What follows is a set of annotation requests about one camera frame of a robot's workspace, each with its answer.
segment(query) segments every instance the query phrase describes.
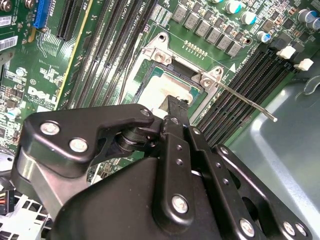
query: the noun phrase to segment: black mounting arm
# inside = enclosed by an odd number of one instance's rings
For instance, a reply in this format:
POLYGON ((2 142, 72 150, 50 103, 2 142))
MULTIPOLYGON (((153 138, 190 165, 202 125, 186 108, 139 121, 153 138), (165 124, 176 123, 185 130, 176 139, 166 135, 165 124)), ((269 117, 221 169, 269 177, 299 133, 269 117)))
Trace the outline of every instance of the black mounting arm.
POLYGON ((210 149, 183 101, 36 113, 23 126, 12 181, 38 196, 51 240, 310 240, 307 226, 230 149, 210 149), (144 158, 88 187, 91 165, 144 158))

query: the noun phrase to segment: silver screw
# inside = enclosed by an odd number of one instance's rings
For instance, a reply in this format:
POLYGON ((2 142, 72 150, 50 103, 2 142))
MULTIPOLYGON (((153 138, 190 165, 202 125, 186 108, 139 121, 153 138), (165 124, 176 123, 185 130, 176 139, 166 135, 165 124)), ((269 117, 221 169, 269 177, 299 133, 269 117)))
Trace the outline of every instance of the silver screw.
POLYGON ((240 226, 242 228, 242 231, 245 233, 245 235, 247 235, 248 237, 253 237, 255 235, 255 230, 254 227, 251 225, 251 223, 244 219, 241 218, 240 219, 240 226))
POLYGON ((193 128, 193 131, 194 131, 195 134, 198 134, 198 135, 201 134, 201 132, 198 129, 196 129, 195 127, 193 128))
POLYGON ((175 118, 175 117, 172 117, 171 118, 171 121, 174 123, 174 124, 179 124, 179 120, 177 119, 177 118, 175 118))
POLYGON ((287 221, 285 221, 283 223, 283 226, 284 226, 284 229, 291 235, 291 236, 295 236, 296 233, 295 233, 295 230, 294 228, 291 226, 290 223, 288 223, 287 221))
POLYGON ((299 230, 299 232, 303 235, 303 236, 307 236, 307 232, 306 230, 304 229, 303 226, 301 226, 299 223, 296 223, 295 224, 295 227, 299 230))
POLYGON ((172 205, 174 209, 180 214, 185 214, 188 211, 188 204, 186 200, 178 195, 174 195, 172 197, 172 205))
POLYGON ((223 146, 220 149, 224 154, 228 154, 229 153, 228 150, 223 146))
POLYGON ((70 141, 69 147, 77 153, 83 153, 88 149, 88 144, 83 139, 75 138, 70 141))
POLYGON ((149 113, 147 110, 145 110, 145 109, 141 109, 140 112, 141 112, 143 115, 147 116, 147 117, 150 116, 150 113, 149 113))
POLYGON ((45 122, 41 124, 40 130, 46 135, 56 135, 60 132, 60 127, 53 122, 45 122))

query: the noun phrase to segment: screw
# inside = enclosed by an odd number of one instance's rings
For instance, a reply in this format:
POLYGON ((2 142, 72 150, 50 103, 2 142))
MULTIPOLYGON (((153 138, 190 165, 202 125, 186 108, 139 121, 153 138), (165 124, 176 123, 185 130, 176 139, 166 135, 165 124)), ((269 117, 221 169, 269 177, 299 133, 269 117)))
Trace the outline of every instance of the screw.
POLYGON ((171 118, 171 121, 172 121, 174 124, 179 125, 179 120, 178 120, 177 118, 172 117, 172 118, 171 118))
POLYGON ((296 223, 295 224, 295 227, 299 230, 299 232, 303 235, 303 236, 307 236, 307 232, 306 230, 304 229, 303 226, 301 226, 299 223, 296 223))
POLYGON ((241 218, 240 219, 240 226, 242 228, 242 231, 248 237, 253 237, 255 235, 255 230, 254 230, 254 228, 252 227, 251 223, 248 220, 246 220, 244 218, 241 218))
POLYGON ((204 86, 205 88, 209 87, 210 85, 211 85, 211 81, 209 81, 209 80, 204 81, 204 83, 203 83, 203 86, 204 86))
POLYGON ((224 154, 228 154, 229 153, 228 150, 223 146, 220 149, 224 154))
POLYGON ((172 205, 174 209, 180 214, 185 214, 188 211, 188 204, 186 200, 178 195, 174 195, 172 197, 172 205))
POLYGON ((59 126, 53 122, 45 122, 41 124, 40 130, 46 135, 56 135, 60 132, 59 126))
POLYGON ((145 115, 146 117, 149 117, 150 116, 150 113, 148 112, 148 110, 145 110, 145 109, 141 109, 140 112, 145 115))
POLYGON ((196 129, 195 127, 193 128, 193 131, 194 131, 195 134, 198 134, 198 135, 201 134, 201 132, 198 129, 196 129))
POLYGON ((288 223, 287 221, 285 221, 283 223, 284 229, 291 235, 294 236, 296 235, 294 228, 291 226, 290 223, 288 223))
POLYGON ((70 141, 69 147, 77 153, 83 153, 88 149, 88 144, 83 139, 75 138, 70 141))
POLYGON ((164 60, 165 60, 165 55, 161 52, 157 52, 155 55, 154 55, 154 60, 156 60, 157 62, 159 63, 163 63, 164 60))

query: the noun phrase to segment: screw hole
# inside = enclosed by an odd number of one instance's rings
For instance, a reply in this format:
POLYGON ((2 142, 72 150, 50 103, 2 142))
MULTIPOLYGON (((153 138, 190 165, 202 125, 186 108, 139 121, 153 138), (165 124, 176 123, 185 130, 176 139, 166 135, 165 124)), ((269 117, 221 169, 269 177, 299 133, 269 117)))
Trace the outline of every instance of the screw hole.
POLYGON ((161 42, 164 42, 164 41, 166 40, 166 37, 163 36, 163 35, 160 35, 160 36, 159 36, 159 39, 161 40, 161 42))
POLYGON ((224 183, 225 185, 229 185, 228 179, 224 178, 224 179, 223 179, 223 183, 224 183))
POLYGON ((176 164, 178 164, 179 166, 182 166, 184 164, 184 162, 181 159, 177 159, 176 160, 176 164))

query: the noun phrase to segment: green circuit board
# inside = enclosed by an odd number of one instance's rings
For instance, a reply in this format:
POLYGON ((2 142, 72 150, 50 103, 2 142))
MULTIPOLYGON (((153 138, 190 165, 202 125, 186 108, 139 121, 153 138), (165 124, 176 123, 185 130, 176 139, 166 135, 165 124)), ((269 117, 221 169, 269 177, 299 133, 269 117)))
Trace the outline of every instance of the green circuit board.
MULTIPOLYGON (((0 61, 0 144, 12 152, 17 148, 24 119, 32 113, 116 104, 123 79, 129 71, 126 69, 129 64, 125 64, 125 61, 122 64, 122 58, 127 60, 133 56, 134 64, 143 47, 159 33, 168 35, 168 47, 172 52, 198 68, 208 72, 214 67, 222 67, 222 82, 226 85, 256 51, 260 44, 256 35, 261 30, 269 33, 271 38, 285 33, 292 41, 303 46, 309 57, 320 48, 319 32, 307 28, 297 20, 302 9, 320 11, 318 0, 242 0, 241 10, 235 14, 226 12, 227 1, 64 1, 65 4, 70 2, 75 2, 80 7, 76 21, 72 22, 72 35, 67 39, 62 39, 59 35, 66 6, 61 2, 58 4, 56 0, 37 0, 34 1, 34 7, 29 9, 26 7, 26 0, 12 0, 12 9, 0 12, 0 54, 7 60, 0 61), (48 6, 48 13, 44 27, 37 28, 34 24, 40 2, 48 6), (153 8, 143 8, 152 3, 153 8), (141 5, 141 9, 136 12, 137 16, 140 13, 142 15, 143 11, 147 14, 150 9, 152 12, 147 22, 140 22, 140 26, 143 26, 138 32, 140 40, 136 50, 130 52, 129 41, 132 41, 132 45, 135 39, 131 39, 130 35, 125 38, 120 33, 126 26, 125 21, 130 20, 129 8, 133 11, 136 4, 141 5), (108 25, 115 18, 114 8, 115 11, 122 10, 119 20, 108 25), (174 18, 181 8, 186 11, 179 22, 174 18), (246 11, 256 14, 254 24, 241 22, 241 16, 246 11), (210 28, 219 30, 232 43, 240 45, 238 53, 230 55, 228 49, 223 50, 209 42, 208 35, 196 34, 198 26, 191 29, 188 25, 191 14, 197 19, 197 24, 205 21, 210 28), (104 42, 103 31, 110 32, 110 41, 107 43, 104 42), (116 48, 114 44, 119 41, 122 41, 122 45, 117 48, 119 51, 113 51, 116 48), (15 118, 9 115, 12 109, 20 111, 15 118)), ((126 88, 122 103, 139 100, 135 97, 136 93, 152 65, 152 61, 145 60, 136 77, 126 83, 130 87, 126 88)), ((190 116, 207 95, 201 87, 197 89, 199 91, 192 95, 195 100, 190 105, 190 116)), ((219 89, 208 101, 193 124, 200 121, 221 92, 219 89)))

